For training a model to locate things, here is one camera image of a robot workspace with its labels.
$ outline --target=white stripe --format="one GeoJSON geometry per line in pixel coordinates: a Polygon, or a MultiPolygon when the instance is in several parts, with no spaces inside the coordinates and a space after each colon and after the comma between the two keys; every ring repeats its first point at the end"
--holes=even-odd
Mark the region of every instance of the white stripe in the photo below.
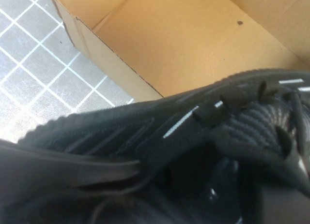
{"type": "Polygon", "coordinates": [[[131,99],[130,99],[130,101],[129,101],[129,102],[127,102],[127,105],[131,104],[133,101],[134,101],[134,99],[133,99],[133,98],[131,98],[131,99]]]}
{"type": "Polygon", "coordinates": [[[302,83],[304,82],[303,79],[293,79],[293,80],[280,80],[280,84],[293,84],[293,83],[302,83]]]}
{"type": "Polygon", "coordinates": [[[168,131],[167,133],[165,133],[165,135],[163,136],[163,138],[167,138],[169,135],[171,135],[173,132],[176,131],[176,129],[179,128],[179,126],[182,125],[183,122],[186,121],[186,119],[188,119],[194,110],[198,109],[199,106],[196,106],[195,108],[193,108],[191,111],[189,111],[187,114],[185,114],[174,126],[172,126],[168,131]]]}
{"type": "Polygon", "coordinates": [[[301,87],[301,88],[298,88],[299,91],[301,92],[309,92],[310,91],[310,87],[301,87]]]}
{"type": "Polygon", "coordinates": [[[307,173],[305,164],[304,164],[304,162],[303,162],[301,157],[299,157],[298,166],[303,171],[303,173],[305,173],[305,175],[308,177],[308,173],[307,173]]]}
{"type": "Polygon", "coordinates": [[[223,105],[223,102],[222,101],[219,101],[218,103],[216,103],[214,106],[216,108],[219,108],[221,105],[223,105]]]}
{"type": "Polygon", "coordinates": [[[239,218],[239,220],[236,222],[236,224],[242,224],[242,217],[239,218]]]}

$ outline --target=tile floor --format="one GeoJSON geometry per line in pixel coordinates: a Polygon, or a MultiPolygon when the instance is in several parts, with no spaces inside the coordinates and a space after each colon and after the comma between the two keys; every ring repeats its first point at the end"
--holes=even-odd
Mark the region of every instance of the tile floor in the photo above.
{"type": "Polygon", "coordinates": [[[0,0],[0,138],[131,102],[73,47],[51,0],[0,0]]]}

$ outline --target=grout line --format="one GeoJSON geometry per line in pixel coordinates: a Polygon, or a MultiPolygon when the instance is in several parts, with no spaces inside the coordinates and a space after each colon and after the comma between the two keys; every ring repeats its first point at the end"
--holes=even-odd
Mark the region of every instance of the grout line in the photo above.
{"type": "Polygon", "coordinates": [[[47,91],[49,91],[51,94],[53,94],[61,103],[63,103],[68,109],[73,110],[73,108],[65,102],[60,96],[58,96],[56,93],[54,93],[50,88],[48,88],[41,80],[39,80],[35,75],[33,75],[28,69],[26,69],[24,66],[21,66],[21,68],[27,72],[33,79],[35,79],[43,88],[45,88],[47,91]]]}
{"type": "Polygon", "coordinates": [[[7,31],[9,30],[9,28],[11,28],[13,25],[14,25],[14,23],[11,22],[11,24],[10,24],[7,28],[5,28],[5,29],[0,33],[0,37],[1,37],[5,32],[7,32],[7,31]]]}
{"type": "MultiPolygon", "coordinates": [[[[17,68],[19,68],[20,65],[21,65],[23,62],[25,62],[26,59],[27,59],[39,46],[41,46],[41,44],[42,44],[50,35],[52,35],[58,28],[59,28],[59,25],[58,25],[54,30],[52,30],[51,33],[49,33],[49,34],[40,42],[40,44],[38,44],[37,46],[35,46],[35,47],[21,60],[21,62],[17,62],[17,61],[15,61],[15,59],[14,59],[13,57],[10,57],[10,56],[7,55],[11,60],[13,60],[13,61],[17,64],[17,66],[16,66],[14,69],[12,69],[12,71],[10,71],[10,72],[0,81],[0,85],[3,84],[3,83],[9,78],[9,76],[10,76],[13,72],[15,72],[15,70],[16,70],[17,68]]],[[[0,50],[1,50],[3,53],[5,53],[5,50],[4,50],[2,47],[0,47],[0,50]]]]}
{"type": "Polygon", "coordinates": [[[131,99],[130,99],[130,101],[129,101],[129,102],[127,102],[127,105],[131,104],[133,101],[134,101],[134,99],[133,99],[133,98],[131,98],[131,99]]]}
{"type": "MultiPolygon", "coordinates": [[[[4,93],[8,98],[11,99],[11,101],[21,110],[23,110],[24,106],[18,102],[7,90],[0,87],[0,91],[4,93]]],[[[31,113],[29,110],[25,109],[25,113],[27,113],[31,118],[33,118],[37,123],[42,123],[33,113],[31,113]]]]}
{"type": "Polygon", "coordinates": [[[33,1],[32,0],[32,4],[26,9],[24,10],[19,16],[17,16],[14,21],[12,21],[13,19],[11,17],[9,17],[6,12],[4,12],[3,10],[0,9],[0,12],[7,17],[7,19],[11,20],[11,24],[3,31],[0,33],[0,37],[10,28],[14,25],[14,22],[17,22],[31,7],[34,6],[35,2],[37,2],[38,0],[33,1]]]}
{"type": "MultiPolygon", "coordinates": [[[[69,62],[68,65],[71,65],[73,63],[73,61],[80,55],[80,53],[77,53],[76,56],[73,57],[73,59],[69,62]]],[[[39,92],[39,94],[27,105],[27,106],[32,106],[40,97],[41,95],[43,95],[48,89],[49,87],[68,69],[68,66],[66,66],[60,73],[58,73],[57,76],[55,76],[54,79],[52,79],[51,82],[48,83],[48,85],[46,86],[46,88],[44,88],[41,92],[39,92]]]]}
{"type": "MultiPolygon", "coordinates": [[[[0,50],[7,55],[12,61],[14,61],[16,64],[19,64],[17,60],[15,60],[9,53],[7,53],[1,46],[0,50]]],[[[35,75],[33,75],[29,70],[27,70],[22,64],[19,66],[22,68],[25,72],[27,72],[33,79],[35,79],[43,88],[46,88],[50,93],[52,93],[60,102],[62,102],[66,107],[68,107],[70,110],[73,110],[73,108],[68,105],[61,97],[59,97],[57,94],[55,94],[50,88],[48,88],[41,80],[39,80],[35,75]]]]}
{"type": "MultiPolygon", "coordinates": [[[[3,15],[8,16],[4,11],[2,11],[0,9],[0,12],[3,12],[3,15]]],[[[46,51],[48,51],[55,59],[57,59],[60,63],[62,63],[65,67],[67,66],[67,64],[65,64],[61,59],[59,59],[53,52],[51,52],[47,47],[45,47],[43,44],[41,44],[35,37],[33,37],[28,31],[26,31],[21,25],[19,25],[18,23],[16,23],[13,19],[11,19],[9,16],[8,18],[14,22],[15,25],[17,25],[22,31],[24,31],[27,35],[29,35],[34,41],[36,41],[38,43],[38,45],[42,46],[46,51]]],[[[78,78],[80,78],[86,85],[88,85],[91,89],[93,89],[93,86],[91,86],[84,78],[82,78],[79,74],[77,74],[74,70],[72,70],[70,67],[68,67],[68,69],[74,73],[78,78]]],[[[38,82],[40,81],[37,77],[35,77],[34,75],[32,75],[32,77],[37,80],[38,82]]],[[[115,107],[115,105],[109,100],[107,99],[104,95],[102,95],[101,93],[99,93],[97,90],[95,90],[95,92],[102,97],[106,102],[108,102],[111,106],[115,107]]]]}
{"type": "Polygon", "coordinates": [[[87,96],[74,108],[72,113],[76,113],[77,110],[84,104],[84,102],[95,92],[95,90],[107,79],[107,75],[90,91],[90,93],[87,94],[87,96]]]}
{"type": "Polygon", "coordinates": [[[30,0],[33,4],[35,4],[38,8],[40,8],[44,13],[46,13],[48,16],[50,16],[57,24],[60,24],[60,22],[54,18],[53,15],[51,15],[47,10],[45,10],[41,5],[37,3],[38,0],[30,0]]]}
{"type": "Polygon", "coordinates": [[[102,95],[101,93],[98,92],[98,90],[94,91],[95,93],[97,93],[100,97],[102,97],[107,103],[109,103],[112,107],[115,107],[115,104],[113,104],[108,98],[106,98],[104,95],[102,95]]]}
{"type": "MultiPolygon", "coordinates": [[[[15,25],[17,25],[22,31],[24,31],[27,35],[29,35],[33,40],[35,40],[41,47],[43,47],[46,51],[48,51],[55,59],[57,59],[61,64],[63,64],[65,67],[67,66],[67,64],[65,64],[60,58],[58,58],[53,52],[51,52],[47,47],[45,47],[43,44],[41,44],[35,37],[33,37],[28,31],[26,31],[21,25],[19,25],[18,23],[14,22],[15,25]]],[[[68,69],[74,73],[79,79],[81,79],[86,85],[88,85],[92,90],[93,90],[93,86],[91,86],[83,77],[81,77],[79,74],[77,74],[74,70],[72,70],[70,67],[68,67],[68,69]]],[[[106,98],[104,95],[102,95],[101,93],[99,93],[97,90],[95,90],[95,92],[101,96],[103,99],[105,99],[111,106],[115,107],[115,105],[108,99],[106,98]]]]}

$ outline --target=sneaker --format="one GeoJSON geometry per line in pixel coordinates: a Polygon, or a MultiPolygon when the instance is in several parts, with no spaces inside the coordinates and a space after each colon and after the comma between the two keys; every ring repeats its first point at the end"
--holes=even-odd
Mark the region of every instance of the sneaker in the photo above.
{"type": "MultiPolygon", "coordinates": [[[[203,200],[208,200],[208,207],[210,202],[218,199],[220,205],[215,210],[227,210],[224,203],[235,204],[238,209],[238,199],[235,199],[236,191],[222,189],[224,195],[221,197],[234,198],[230,199],[232,202],[221,202],[225,198],[219,198],[220,189],[214,188],[213,184],[221,181],[219,187],[229,188],[229,184],[231,187],[235,184],[240,189],[237,180],[244,181],[248,171],[251,175],[263,171],[264,178],[276,178],[310,196],[309,82],[310,73],[305,71],[245,72],[158,101],[73,114],[50,121],[28,133],[18,145],[22,149],[139,160],[140,172],[135,179],[121,186],[87,187],[88,192],[96,195],[137,191],[158,179],[158,173],[166,171],[168,166],[170,173],[165,175],[172,177],[166,179],[172,181],[170,189],[189,193],[187,201],[189,197],[202,194],[203,200]],[[203,153],[194,161],[184,163],[184,159],[179,167],[171,169],[172,162],[195,149],[201,149],[203,153]],[[197,176],[184,181],[184,171],[176,168],[183,166],[188,170],[201,160],[206,163],[201,164],[205,175],[201,166],[193,167],[197,176]],[[235,169],[235,161],[239,162],[237,168],[240,170],[235,169]],[[214,180],[214,173],[209,168],[228,171],[235,179],[232,183],[221,178],[214,180]],[[174,182],[178,178],[183,182],[174,182]]],[[[239,215],[229,216],[232,222],[241,223],[239,215]]]]}

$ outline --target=cardboard box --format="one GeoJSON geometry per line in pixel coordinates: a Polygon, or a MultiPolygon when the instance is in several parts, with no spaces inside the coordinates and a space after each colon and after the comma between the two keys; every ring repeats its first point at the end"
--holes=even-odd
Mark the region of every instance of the cardboard box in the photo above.
{"type": "Polygon", "coordinates": [[[76,48],[136,101],[248,69],[310,69],[310,0],[54,2],[76,48]]]}

